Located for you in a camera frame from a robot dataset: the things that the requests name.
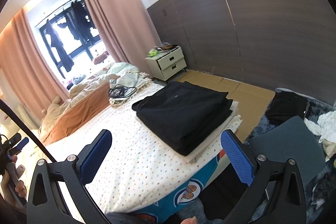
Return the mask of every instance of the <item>white nightstand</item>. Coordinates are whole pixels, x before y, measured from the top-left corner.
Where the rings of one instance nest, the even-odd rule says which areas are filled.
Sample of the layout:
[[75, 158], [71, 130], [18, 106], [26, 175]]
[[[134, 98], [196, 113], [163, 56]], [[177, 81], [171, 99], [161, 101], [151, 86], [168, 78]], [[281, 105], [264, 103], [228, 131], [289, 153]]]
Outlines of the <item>white nightstand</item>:
[[153, 76], [163, 81], [187, 67], [179, 46], [170, 52], [162, 52], [154, 57], [147, 57], [145, 60]]

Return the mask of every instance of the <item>hand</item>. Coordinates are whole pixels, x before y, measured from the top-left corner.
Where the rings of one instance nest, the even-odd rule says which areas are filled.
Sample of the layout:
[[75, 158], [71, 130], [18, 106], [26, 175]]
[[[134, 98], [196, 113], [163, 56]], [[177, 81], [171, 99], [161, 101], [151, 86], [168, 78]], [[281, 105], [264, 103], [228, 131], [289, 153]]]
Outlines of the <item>hand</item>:
[[[12, 161], [14, 163], [16, 163], [17, 161], [17, 156], [14, 155], [12, 156]], [[23, 165], [19, 165], [16, 168], [16, 173], [17, 173], [17, 178], [20, 178], [23, 173], [25, 171], [25, 167]], [[22, 208], [17, 204], [15, 198], [13, 197], [12, 193], [10, 192], [10, 190], [8, 189], [8, 183], [9, 183], [9, 174], [7, 172], [7, 170], [5, 170], [4, 175], [2, 176], [2, 181], [1, 181], [1, 188], [2, 188], [2, 192], [4, 195], [4, 199], [13, 207], [15, 207], [16, 209], [18, 209], [19, 211], [22, 211]], [[23, 183], [22, 180], [20, 180], [16, 187], [15, 187], [15, 191], [19, 194], [20, 197], [25, 198], [27, 196], [27, 189], [25, 187], [25, 184]]]
[[181, 222], [181, 224], [197, 224], [197, 218], [194, 216], [193, 218], [187, 218]]

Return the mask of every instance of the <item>white bed sheet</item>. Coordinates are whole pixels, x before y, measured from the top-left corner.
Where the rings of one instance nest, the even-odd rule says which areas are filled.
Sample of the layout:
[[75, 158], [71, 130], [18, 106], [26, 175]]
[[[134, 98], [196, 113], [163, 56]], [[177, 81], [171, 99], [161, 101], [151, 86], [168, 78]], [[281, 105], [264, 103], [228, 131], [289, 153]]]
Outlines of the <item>white bed sheet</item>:
[[[187, 163], [137, 119], [132, 104], [161, 88], [152, 83], [124, 105], [107, 107], [74, 134], [47, 146], [57, 161], [63, 161], [71, 154], [77, 155], [102, 129], [111, 131], [112, 147], [92, 183], [86, 185], [104, 213], [132, 212], [157, 202], [192, 177], [222, 149], [219, 135], [196, 163]], [[234, 116], [227, 128], [235, 132], [240, 123], [240, 116]], [[229, 163], [226, 156], [220, 162], [219, 173]], [[63, 183], [61, 189], [71, 214], [83, 221], [64, 188]]]

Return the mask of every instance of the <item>gray cushion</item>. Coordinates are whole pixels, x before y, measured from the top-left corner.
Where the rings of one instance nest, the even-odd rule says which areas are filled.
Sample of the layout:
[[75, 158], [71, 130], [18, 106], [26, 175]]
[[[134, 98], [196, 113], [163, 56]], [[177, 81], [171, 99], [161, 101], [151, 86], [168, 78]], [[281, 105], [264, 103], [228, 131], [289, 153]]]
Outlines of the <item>gray cushion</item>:
[[313, 133], [299, 116], [262, 135], [251, 138], [253, 152], [265, 155], [271, 161], [297, 162], [303, 186], [306, 186], [325, 165], [325, 155]]

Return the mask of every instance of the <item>clothes hanging rod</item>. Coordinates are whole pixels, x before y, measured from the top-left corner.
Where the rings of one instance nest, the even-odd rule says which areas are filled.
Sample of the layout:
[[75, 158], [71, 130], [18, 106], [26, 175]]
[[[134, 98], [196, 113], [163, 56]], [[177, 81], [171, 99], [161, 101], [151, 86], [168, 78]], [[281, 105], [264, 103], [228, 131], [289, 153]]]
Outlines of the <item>clothes hanging rod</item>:
[[58, 7], [56, 10], [54, 10], [53, 12], [51, 12], [49, 15], [47, 15], [44, 19], [42, 19], [38, 24], [36, 24], [35, 28], [40, 25], [46, 18], [50, 17], [53, 13], [55, 13], [56, 11], [58, 11], [59, 9], [62, 9], [64, 6], [66, 6], [67, 4], [69, 4], [70, 2], [72, 2], [73, 0], [69, 0], [66, 3], [62, 4], [60, 7]]

